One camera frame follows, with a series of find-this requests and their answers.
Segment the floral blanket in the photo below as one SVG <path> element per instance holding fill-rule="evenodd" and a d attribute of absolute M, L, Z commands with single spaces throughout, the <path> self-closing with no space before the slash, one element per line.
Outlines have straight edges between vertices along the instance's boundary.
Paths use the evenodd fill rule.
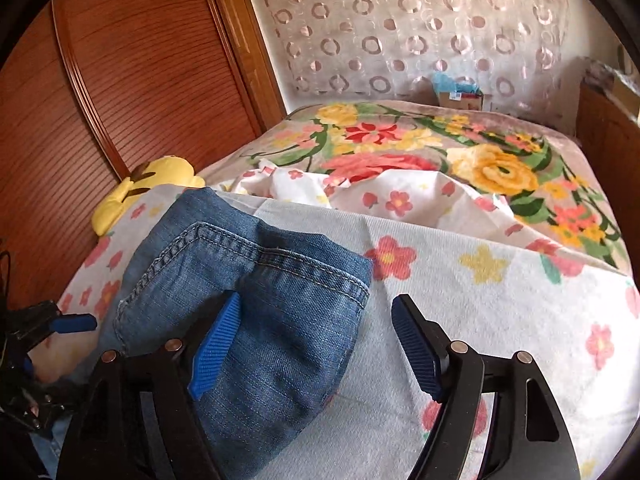
<path fill-rule="evenodd" d="M 622 273 L 622 231 L 578 145 L 498 113 L 402 101 L 299 108 L 202 171 L 215 188 L 293 196 Z"/>

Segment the blue denim jeans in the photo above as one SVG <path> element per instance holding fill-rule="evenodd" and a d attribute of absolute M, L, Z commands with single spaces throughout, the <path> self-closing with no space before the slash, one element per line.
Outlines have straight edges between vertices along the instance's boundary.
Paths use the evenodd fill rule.
<path fill-rule="evenodd" d="M 335 392 L 371 278 L 368 258 L 324 235 L 270 226 L 210 188 L 186 190 L 132 256 L 96 348 L 141 356 L 237 294 L 239 329 L 195 411 L 224 475 L 249 479 Z"/>

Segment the white floral bed sheet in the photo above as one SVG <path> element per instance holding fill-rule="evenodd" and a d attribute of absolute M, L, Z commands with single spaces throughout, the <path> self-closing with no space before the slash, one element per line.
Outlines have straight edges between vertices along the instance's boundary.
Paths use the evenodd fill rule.
<path fill-rule="evenodd" d="M 213 180 L 233 207 L 320 233 L 378 265 L 338 400 L 263 471 L 266 479 L 400 479 L 436 406 L 390 327 L 405 292 L 474 349 L 536 359 L 582 478 L 603 474 L 639 415 L 639 294 L 630 275 L 521 226 L 495 197 L 436 171 L 388 170 L 322 192 L 318 174 L 247 171 Z"/>

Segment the circle patterned curtain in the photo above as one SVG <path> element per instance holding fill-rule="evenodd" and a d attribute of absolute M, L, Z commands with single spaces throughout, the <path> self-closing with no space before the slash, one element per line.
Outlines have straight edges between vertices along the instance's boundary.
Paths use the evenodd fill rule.
<path fill-rule="evenodd" d="M 430 102 L 440 77 L 492 108 L 558 100 L 577 58 L 574 0 L 250 0 L 287 108 L 329 100 Z"/>

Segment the wooden side cabinet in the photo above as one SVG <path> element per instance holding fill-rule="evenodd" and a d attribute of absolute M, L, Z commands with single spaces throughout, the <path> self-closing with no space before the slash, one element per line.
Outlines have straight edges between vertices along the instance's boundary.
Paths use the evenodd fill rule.
<path fill-rule="evenodd" d="M 582 82 L 576 136 L 610 203 L 639 284 L 639 126 Z"/>

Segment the wooden wardrobe door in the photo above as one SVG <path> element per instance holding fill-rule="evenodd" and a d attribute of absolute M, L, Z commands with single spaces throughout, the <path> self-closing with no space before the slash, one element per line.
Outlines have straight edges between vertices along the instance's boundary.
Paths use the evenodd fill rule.
<path fill-rule="evenodd" d="M 250 0 L 35 3 L 1 65 L 1 296 L 60 298 L 134 168 L 202 169 L 284 117 Z"/>

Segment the cardboard box with blue cloth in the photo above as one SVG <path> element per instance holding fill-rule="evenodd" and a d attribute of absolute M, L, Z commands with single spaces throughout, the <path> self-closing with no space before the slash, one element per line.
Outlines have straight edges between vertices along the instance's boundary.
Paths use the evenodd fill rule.
<path fill-rule="evenodd" d="M 484 93 L 478 84 L 456 81 L 444 73 L 436 72 L 431 78 L 438 105 L 453 110 L 482 110 Z"/>

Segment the yellow plush toy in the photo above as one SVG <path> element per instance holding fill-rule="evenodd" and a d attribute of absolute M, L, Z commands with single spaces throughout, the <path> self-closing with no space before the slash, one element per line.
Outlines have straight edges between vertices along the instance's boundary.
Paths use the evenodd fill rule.
<path fill-rule="evenodd" d="M 181 157 L 163 156 L 142 162 L 98 203 L 91 217 L 93 231 L 97 236 L 105 235 L 145 193 L 165 184 L 202 188 L 205 180 Z"/>

